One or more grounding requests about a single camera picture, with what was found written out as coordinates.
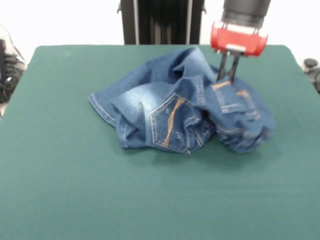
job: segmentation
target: denim fabric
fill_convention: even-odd
[[[218,69],[197,47],[149,60],[89,101],[115,127],[125,149],[189,154],[213,134],[237,153],[254,150],[275,130],[259,94],[243,80],[217,82]]]

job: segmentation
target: jeans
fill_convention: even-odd
[[[275,121],[252,87],[237,77],[217,82],[217,73],[189,47],[147,61],[89,101],[125,149],[190,154],[217,134],[233,151],[250,152],[274,133]]]

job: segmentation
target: green table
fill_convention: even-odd
[[[239,64],[277,122],[255,152],[120,148],[87,96],[177,48],[35,51],[0,122],[0,240],[320,239],[320,99],[284,46]]]

